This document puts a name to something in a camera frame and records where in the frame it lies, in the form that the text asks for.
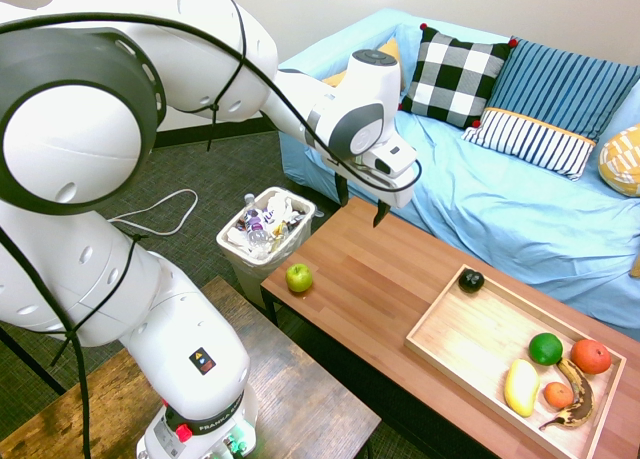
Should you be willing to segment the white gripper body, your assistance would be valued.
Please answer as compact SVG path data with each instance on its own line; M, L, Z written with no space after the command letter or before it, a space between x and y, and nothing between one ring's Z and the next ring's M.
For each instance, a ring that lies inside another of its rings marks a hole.
M327 167L347 179L348 191L349 185L353 184L370 198L382 200L392 208L403 208L410 202L414 184L418 179L412 166L393 178L374 166L366 165L360 159L340 162L328 158Z

